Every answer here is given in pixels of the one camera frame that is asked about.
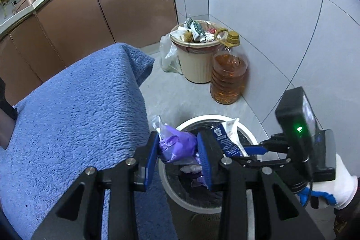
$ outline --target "white glove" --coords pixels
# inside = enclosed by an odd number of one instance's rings
[[[300,193],[300,203],[305,204],[310,191],[308,184]],[[335,180],[325,182],[313,183],[313,191],[311,196],[324,198],[329,205],[336,209],[343,209],[346,207],[358,189],[358,179],[356,176],[351,176],[346,169],[341,157],[336,154],[336,175]]]

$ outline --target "silver bolt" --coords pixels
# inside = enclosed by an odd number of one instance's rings
[[[228,157],[226,157],[226,158],[221,158],[221,162],[222,162],[224,165],[230,165],[230,164],[233,162],[233,160],[230,159],[230,158],[228,158]]]
[[[85,169],[85,173],[86,173],[86,175],[92,175],[95,173],[95,170],[96,169],[94,167],[90,166]]]
[[[262,173],[264,173],[265,175],[270,175],[272,173],[272,169],[270,167],[263,167],[261,169]]]
[[[125,163],[128,165],[128,166],[132,166],[136,163],[136,159],[135,158],[127,158],[125,160]]]

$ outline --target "large oil bottle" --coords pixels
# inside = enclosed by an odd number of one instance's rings
[[[249,61],[240,47],[239,34],[229,31],[212,59],[210,93],[220,104],[237,101],[245,89],[245,73]]]

